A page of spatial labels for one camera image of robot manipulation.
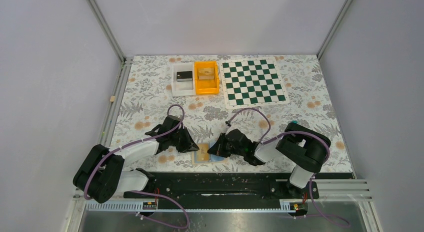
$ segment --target metal floor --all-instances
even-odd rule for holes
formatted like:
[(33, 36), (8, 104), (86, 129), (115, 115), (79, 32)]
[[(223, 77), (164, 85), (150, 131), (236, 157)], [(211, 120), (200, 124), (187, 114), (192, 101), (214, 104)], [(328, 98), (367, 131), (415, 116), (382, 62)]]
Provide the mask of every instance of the metal floor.
[[(366, 231), (361, 211), (355, 202), (325, 202), (325, 213), (336, 214), (350, 221), (351, 228), (340, 228), (322, 217), (292, 219), (288, 214), (256, 212), (204, 212), (189, 213), (191, 224), (188, 229), (173, 229), (148, 220), (140, 220), (132, 212), (86, 211), (83, 215), (79, 232), (87, 231)], [(308, 214), (316, 214), (309, 203)], [(160, 219), (174, 225), (185, 224), (181, 212), (157, 212), (152, 218)]]

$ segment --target silver panel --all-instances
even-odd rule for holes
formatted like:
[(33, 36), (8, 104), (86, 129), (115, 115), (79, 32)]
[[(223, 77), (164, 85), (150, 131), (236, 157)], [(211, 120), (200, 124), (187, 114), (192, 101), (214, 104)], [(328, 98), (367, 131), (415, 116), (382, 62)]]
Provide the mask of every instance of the silver panel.
[(379, 219), (379, 216), (377, 214), (377, 210), (375, 209), (376, 207), (375, 207), (374, 202), (373, 201), (372, 202), (369, 202), (369, 204), (371, 206), (371, 213), (374, 216), (375, 224), (377, 225), (378, 231), (383, 231), (382, 230), (382, 226), (381, 226), (382, 224), (381, 224), (380, 219)]
[[(142, 201), (109, 200), (105, 203), (97, 203), (90, 200), (86, 202), (87, 211), (109, 211), (109, 212), (181, 212), (180, 209), (143, 209), (143, 202), (153, 202), (154, 199), (142, 199)], [(187, 212), (218, 212), (218, 213), (258, 213), (258, 212), (294, 212), (290, 210), (290, 202), (280, 200), (281, 208), (261, 209), (186, 209)]]
[(72, 216), (68, 223), (65, 231), (74, 232), (78, 231), (79, 225), (83, 219), (83, 214), (85, 213), (86, 201), (83, 199), (75, 199), (75, 206), (72, 212)]
[(372, 202), (359, 201), (358, 206), (361, 210), (362, 218), (363, 218), (367, 231), (379, 232), (381, 230), (378, 227), (376, 215), (373, 212), (371, 203)]
[[(189, 212), (191, 224), (180, 231), (366, 231), (361, 211), (354, 202), (327, 202), (322, 205), (326, 213), (337, 214), (347, 218), (351, 228), (340, 228), (322, 217), (293, 219), (287, 213), (267, 212)], [(309, 203), (308, 214), (317, 211)], [(156, 212), (152, 218), (174, 225), (184, 225), (186, 219), (181, 212)], [(85, 231), (178, 231), (164, 225), (140, 220), (135, 213), (87, 211), (81, 223), (80, 232)]]

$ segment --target green and white chessboard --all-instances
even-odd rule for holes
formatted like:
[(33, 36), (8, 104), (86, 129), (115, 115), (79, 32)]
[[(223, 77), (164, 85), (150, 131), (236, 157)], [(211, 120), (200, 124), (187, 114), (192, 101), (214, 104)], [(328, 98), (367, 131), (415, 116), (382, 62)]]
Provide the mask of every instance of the green and white chessboard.
[(274, 57), (221, 62), (225, 107), (238, 109), (288, 103), (289, 96), (275, 64)]

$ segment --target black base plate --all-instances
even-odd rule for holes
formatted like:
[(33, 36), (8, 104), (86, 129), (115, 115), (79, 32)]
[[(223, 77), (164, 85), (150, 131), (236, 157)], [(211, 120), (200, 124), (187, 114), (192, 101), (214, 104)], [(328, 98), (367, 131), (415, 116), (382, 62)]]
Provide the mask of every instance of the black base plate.
[[(152, 172), (155, 187), (160, 194), (169, 196), (187, 209), (258, 209), (280, 208), (279, 199), (295, 198), (286, 187), (290, 173), (169, 173)], [(318, 174), (317, 177), (349, 178), (350, 173), (329, 176)], [(318, 189), (312, 192), (319, 198)], [(143, 195), (124, 193), (124, 198), (142, 198)], [(159, 209), (177, 209), (167, 199), (159, 198)]]

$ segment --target wooden block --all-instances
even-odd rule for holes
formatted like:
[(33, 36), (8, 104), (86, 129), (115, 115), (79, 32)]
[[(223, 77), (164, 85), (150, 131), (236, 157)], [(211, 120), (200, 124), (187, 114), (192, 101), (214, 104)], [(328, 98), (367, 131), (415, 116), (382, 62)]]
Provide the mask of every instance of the wooden block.
[(209, 161), (209, 154), (208, 154), (209, 144), (200, 143), (198, 144), (198, 146), (199, 146), (199, 151), (196, 153), (197, 161)]
[(199, 68), (197, 75), (200, 80), (214, 79), (214, 68)]

